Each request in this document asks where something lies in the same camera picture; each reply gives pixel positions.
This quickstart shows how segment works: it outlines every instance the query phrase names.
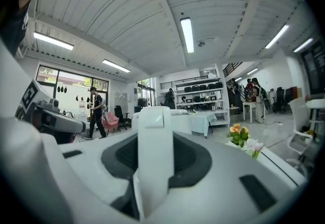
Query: white chair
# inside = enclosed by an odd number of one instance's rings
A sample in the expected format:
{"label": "white chair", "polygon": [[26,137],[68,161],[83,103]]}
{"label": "white chair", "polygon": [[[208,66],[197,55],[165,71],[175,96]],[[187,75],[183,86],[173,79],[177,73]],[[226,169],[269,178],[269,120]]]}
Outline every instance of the white chair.
{"label": "white chair", "polygon": [[[305,165],[303,165],[303,162],[306,157],[312,160],[315,158],[318,151],[318,145],[314,142],[314,138],[311,135],[300,131],[304,126],[309,126],[310,123],[315,121],[309,120],[309,109],[303,98],[292,100],[289,105],[294,116],[294,133],[288,140],[288,147],[298,153],[299,160],[290,158],[285,161],[293,164],[295,169],[300,169],[307,178],[308,172],[306,166],[313,167],[313,164],[305,163]],[[308,138],[308,141],[302,140],[301,137]]]}

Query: tablecloth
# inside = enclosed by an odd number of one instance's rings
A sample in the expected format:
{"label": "tablecloth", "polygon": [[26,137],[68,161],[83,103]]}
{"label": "tablecloth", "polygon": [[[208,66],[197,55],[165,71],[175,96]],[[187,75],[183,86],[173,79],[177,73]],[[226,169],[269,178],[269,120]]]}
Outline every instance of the tablecloth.
{"label": "tablecloth", "polygon": [[190,115],[191,130],[193,132],[202,133],[205,137],[208,136],[209,123],[212,120],[217,120],[213,112],[193,113]]}

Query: fluorescent light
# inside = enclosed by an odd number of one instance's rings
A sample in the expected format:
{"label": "fluorescent light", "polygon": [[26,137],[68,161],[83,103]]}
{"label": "fluorescent light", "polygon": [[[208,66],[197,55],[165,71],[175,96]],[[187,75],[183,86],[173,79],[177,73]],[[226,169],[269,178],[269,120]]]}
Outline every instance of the fluorescent light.
{"label": "fluorescent light", "polygon": [[186,42],[186,48],[188,53],[194,53],[194,42],[193,42],[193,32],[192,23],[189,17],[181,19],[181,24],[183,28],[183,33]]}
{"label": "fluorescent light", "polygon": [[105,64],[107,64],[107,65],[109,65],[109,66],[112,66],[112,67],[114,67],[114,68],[117,68],[117,69],[119,69],[119,70],[121,70],[121,71],[124,71],[124,72],[130,72],[130,70],[128,70],[128,69],[126,69],[126,68],[123,68],[123,67],[121,67],[120,65],[117,65],[117,64],[115,64],[115,63],[112,63],[111,61],[108,61],[108,60],[106,60],[106,59],[104,59],[103,60],[103,63],[105,63]]}
{"label": "fluorescent light", "polygon": [[304,47],[306,47],[308,44],[310,44],[313,41],[312,38],[308,39],[307,41],[305,41],[302,45],[300,45],[296,50],[294,50],[294,52],[299,52],[301,49],[303,49]]}
{"label": "fluorescent light", "polygon": [[63,42],[63,41],[60,41],[56,38],[53,38],[53,37],[50,37],[50,36],[47,36],[47,35],[44,35],[44,34],[40,34],[38,32],[34,32],[34,37],[36,39],[39,39],[39,40],[42,40],[42,41],[45,41],[45,42],[48,42],[48,43],[52,43],[52,44],[55,44],[57,46],[60,46],[60,47],[63,47],[65,49],[68,49],[68,50],[72,50],[73,49],[73,45],[69,44],[69,43],[66,43],[66,42]]}
{"label": "fluorescent light", "polygon": [[251,72],[247,73],[247,75],[252,74],[253,72],[255,72],[257,70],[258,70],[258,68],[256,68],[256,69],[252,70]]}
{"label": "fluorescent light", "polygon": [[266,49],[270,49],[271,46],[285,33],[286,30],[288,30],[289,25],[285,25],[280,32],[272,39],[272,41],[269,42],[269,44],[265,47]]}

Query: floor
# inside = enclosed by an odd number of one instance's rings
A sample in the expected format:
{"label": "floor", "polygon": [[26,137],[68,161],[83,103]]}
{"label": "floor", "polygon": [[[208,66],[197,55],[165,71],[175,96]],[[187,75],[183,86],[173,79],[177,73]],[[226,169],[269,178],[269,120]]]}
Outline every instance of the floor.
{"label": "floor", "polygon": [[[243,115],[231,116],[231,125],[234,123],[240,123],[249,129],[251,138],[258,139],[259,142],[263,142],[264,145],[274,152],[282,159],[287,158],[298,158],[297,153],[287,147],[287,139],[293,132],[294,120],[292,114],[267,114],[264,124],[249,122],[249,112],[246,113],[246,121],[243,121]],[[109,131],[109,136],[118,135],[127,130],[121,128],[119,131]],[[229,133],[229,129],[224,126],[213,127],[213,133],[209,129],[208,139],[212,139],[216,142],[227,143],[229,138],[226,135]],[[193,135],[199,138],[204,138],[203,134],[193,133]],[[100,132],[94,131],[93,138],[101,137]],[[85,142],[86,139],[82,138],[81,135],[77,135],[75,142]]]}

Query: woman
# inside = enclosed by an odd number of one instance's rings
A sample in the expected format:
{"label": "woman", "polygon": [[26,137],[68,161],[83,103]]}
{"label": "woman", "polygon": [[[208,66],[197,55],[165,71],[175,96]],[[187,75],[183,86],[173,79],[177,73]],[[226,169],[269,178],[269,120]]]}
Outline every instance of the woman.
{"label": "woman", "polygon": [[254,84],[253,97],[256,97],[256,119],[259,123],[263,123],[264,119],[264,99],[262,98],[261,86],[257,78],[253,78],[252,82]]}

